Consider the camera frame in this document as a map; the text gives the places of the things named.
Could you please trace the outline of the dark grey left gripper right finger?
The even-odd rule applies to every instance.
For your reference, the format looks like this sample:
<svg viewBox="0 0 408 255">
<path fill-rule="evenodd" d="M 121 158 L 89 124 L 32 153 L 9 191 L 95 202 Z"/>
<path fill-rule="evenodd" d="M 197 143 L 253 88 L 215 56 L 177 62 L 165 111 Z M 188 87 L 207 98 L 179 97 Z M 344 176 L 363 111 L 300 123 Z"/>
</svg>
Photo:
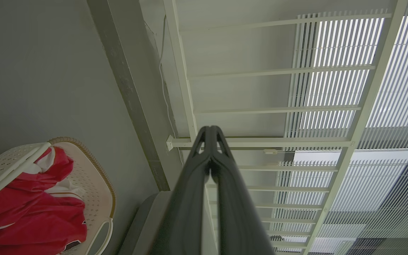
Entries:
<svg viewBox="0 0 408 255">
<path fill-rule="evenodd" d="M 218 126 L 211 126 L 210 142 L 210 171 L 217 184 L 220 254 L 273 255 L 270 239 Z"/>
</svg>

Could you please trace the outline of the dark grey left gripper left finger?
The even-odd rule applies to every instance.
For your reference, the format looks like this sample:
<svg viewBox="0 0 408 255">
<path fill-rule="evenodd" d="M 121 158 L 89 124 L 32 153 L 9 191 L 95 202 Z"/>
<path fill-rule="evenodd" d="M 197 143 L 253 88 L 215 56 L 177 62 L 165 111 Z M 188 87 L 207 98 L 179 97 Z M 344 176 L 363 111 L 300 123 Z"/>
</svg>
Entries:
<svg viewBox="0 0 408 255">
<path fill-rule="evenodd" d="M 150 249 L 152 255 L 201 254 L 204 185 L 209 174 L 208 129 L 200 129 L 183 165 Z"/>
</svg>

